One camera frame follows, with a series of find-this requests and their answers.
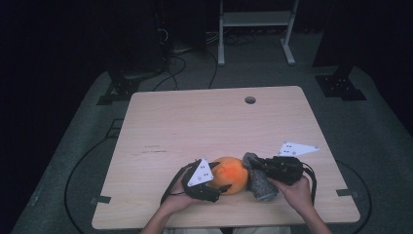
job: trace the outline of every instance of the white triangular tag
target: white triangular tag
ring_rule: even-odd
[[[195,170],[191,179],[189,179],[188,187],[192,187],[211,180],[213,180],[213,174],[210,170],[209,163],[207,162],[207,159],[202,159],[200,165]]]
[[[316,146],[285,141],[280,149],[279,156],[298,156],[316,151],[319,151],[319,148]]]

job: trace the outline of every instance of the orange object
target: orange object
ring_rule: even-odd
[[[219,162],[217,166],[211,169],[213,180],[209,186],[220,188],[232,184],[232,186],[222,195],[230,195],[240,192],[246,187],[248,181],[248,171],[243,166],[243,161],[234,157],[222,157],[214,162]]]

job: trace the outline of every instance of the gray object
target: gray object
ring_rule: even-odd
[[[274,184],[268,181],[264,172],[253,169],[252,161],[257,161],[258,156],[254,153],[246,153],[243,157],[244,167],[248,170],[248,187],[258,201],[270,201],[279,194]]]

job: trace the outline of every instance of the light wood surface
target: light wood surface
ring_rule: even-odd
[[[246,97],[256,103],[248,104]],[[318,146],[298,158],[316,172],[316,209],[325,222],[355,222],[359,212],[299,87],[137,93],[131,103],[93,219],[96,229],[142,228],[179,169],[196,159],[278,154],[285,141]],[[168,227],[303,223],[279,194],[258,202],[251,192],[221,196],[174,214]]]

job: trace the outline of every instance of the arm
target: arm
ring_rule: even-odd
[[[271,178],[268,179],[282,192],[288,204],[303,217],[312,233],[331,234],[330,229],[313,206],[310,182],[305,176],[290,186]]]
[[[156,210],[151,219],[146,223],[145,227],[141,230],[141,234],[154,234],[162,233],[165,225],[167,224],[170,216],[174,213],[185,210],[192,204],[199,200],[193,199],[183,192],[181,180],[183,175],[179,178],[176,184],[173,186],[170,194],[165,202]]]

